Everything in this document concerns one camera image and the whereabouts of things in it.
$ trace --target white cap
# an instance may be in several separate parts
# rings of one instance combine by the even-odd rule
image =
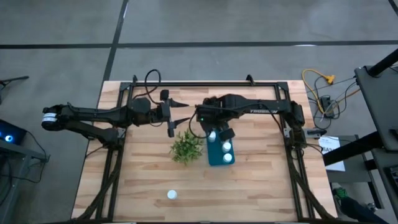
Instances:
[[[223,152],[227,153],[227,152],[229,152],[229,150],[231,150],[231,143],[224,142],[224,144],[223,144]]]
[[[231,160],[232,160],[232,155],[229,154],[229,153],[225,154],[224,157],[223,157],[223,160],[224,160],[224,162],[226,162],[226,163],[231,162]]]
[[[177,198],[177,192],[175,190],[169,190],[169,192],[167,192],[167,197],[174,200]]]
[[[216,133],[215,133],[214,131],[212,131],[212,132],[209,134],[208,140],[209,140],[210,142],[213,142],[215,139],[216,139]]]

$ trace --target wooden table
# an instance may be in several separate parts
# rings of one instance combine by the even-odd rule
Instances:
[[[116,106],[120,82],[105,82],[99,108]],[[305,127],[312,128],[312,114],[302,81],[288,81],[291,100],[303,106]],[[170,97],[191,105],[172,108],[172,119],[191,117],[195,104],[208,96],[227,93],[246,98],[275,99],[270,87],[168,87]],[[159,98],[159,91],[151,95]],[[143,93],[135,88],[133,95]],[[203,134],[193,122],[193,130]],[[236,133],[233,139],[235,164],[223,167],[208,165],[206,150],[193,164],[185,167],[171,160],[170,146],[175,139],[167,137],[167,125],[130,126],[126,134],[114,221],[134,222],[272,222],[296,221],[294,200],[281,133],[271,116],[246,114],[229,122]],[[107,124],[97,123],[101,128]],[[188,128],[181,124],[176,133]],[[93,141],[88,152],[100,143]],[[106,150],[88,157],[76,196],[72,217],[79,216],[98,193],[103,176]],[[312,192],[330,214],[336,216],[325,166],[319,152],[305,149],[305,168]],[[177,200],[169,200],[174,189]],[[307,213],[301,194],[302,208]],[[108,211],[104,203],[104,215]]]

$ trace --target green object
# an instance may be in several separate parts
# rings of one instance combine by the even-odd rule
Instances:
[[[223,143],[221,142],[220,139],[220,132],[217,130],[214,130],[216,133],[216,139],[213,142],[209,142],[208,138],[207,140],[207,156],[209,159],[209,165],[211,166],[225,166],[225,165],[231,165],[235,163],[235,155],[234,155],[234,147],[232,144],[232,139],[229,140],[229,143],[231,143],[231,149],[229,150],[229,154],[232,156],[232,160],[229,163],[225,163],[223,160],[223,156],[225,153],[223,152]]]
[[[170,153],[174,154],[173,161],[188,163],[199,159],[202,155],[203,140],[196,138],[188,129],[184,132],[177,134],[177,140],[171,147]]]
[[[333,190],[333,193],[337,196],[339,200],[348,197],[346,189],[339,187]]]

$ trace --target concrete floor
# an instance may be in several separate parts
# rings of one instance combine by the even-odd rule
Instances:
[[[111,43],[121,4],[122,0],[1,1],[0,44]],[[397,22],[387,0],[130,0],[119,42],[394,40]],[[336,75],[338,82],[397,47],[118,49],[110,80],[130,80],[134,74],[142,80],[152,68],[159,69],[164,80],[243,80],[248,73],[257,80],[299,80],[304,68],[315,68]],[[88,141],[68,131],[43,130],[41,112],[68,101],[95,107],[108,55],[109,49],[0,50],[1,79],[30,76],[4,90],[1,119],[33,132],[51,154],[42,181],[24,183],[15,223],[70,218]],[[307,77],[313,83],[317,76]],[[324,88],[320,94],[336,97],[349,84]],[[362,95],[348,102],[329,134],[373,132]],[[29,147],[37,149],[34,144]],[[360,202],[370,202],[366,185],[344,187]],[[386,209],[377,214],[397,223],[385,192],[381,194]]]

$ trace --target green plant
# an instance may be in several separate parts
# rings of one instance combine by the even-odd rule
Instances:
[[[173,161],[187,165],[202,155],[203,140],[196,138],[188,129],[177,134],[177,140],[171,147],[170,153],[173,153]]]

